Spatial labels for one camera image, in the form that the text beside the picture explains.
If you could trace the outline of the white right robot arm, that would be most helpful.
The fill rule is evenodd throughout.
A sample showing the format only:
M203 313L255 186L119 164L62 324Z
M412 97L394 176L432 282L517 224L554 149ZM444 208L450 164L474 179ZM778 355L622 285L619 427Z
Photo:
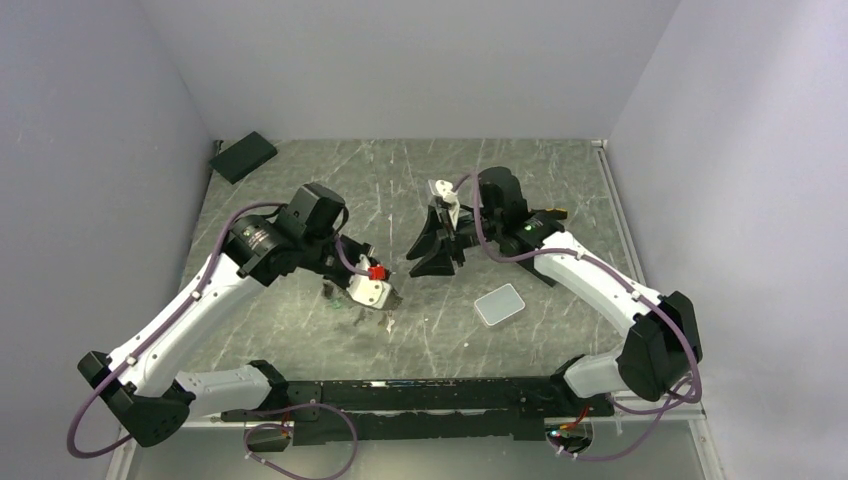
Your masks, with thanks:
M427 219L407 259L411 277L452 276L467 249L517 264L549 286L562 285L596 310L622 337L615 349L566 362L551 388L557 411L574 415L590 397L630 391L671 406L700 402L703 358L692 301L627 277L588 250L564 226L563 209L532 209L518 178L502 166L451 183L428 183Z

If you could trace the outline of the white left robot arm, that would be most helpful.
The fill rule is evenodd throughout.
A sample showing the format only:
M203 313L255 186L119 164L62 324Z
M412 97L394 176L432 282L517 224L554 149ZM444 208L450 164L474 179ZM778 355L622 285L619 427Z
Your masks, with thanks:
M309 271L362 307L399 307L391 273L372 246L342 234L348 217L344 199L314 182L287 203L240 209L198 273L147 326L112 351L92 351L79 361L80 374L130 440L151 447L196 417L242 410L272 420L285 411L288 382L267 361L227 371L184 370L216 327L280 278Z

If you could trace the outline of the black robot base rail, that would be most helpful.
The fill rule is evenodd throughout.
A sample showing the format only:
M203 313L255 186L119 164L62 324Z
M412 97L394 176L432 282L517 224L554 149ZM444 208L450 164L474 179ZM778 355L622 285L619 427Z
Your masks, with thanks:
M547 376L292 381L284 400L235 409L224 422L288 420L297 446L350 439L509 437L539 441L560 421L612 416L604 395L580 398Z

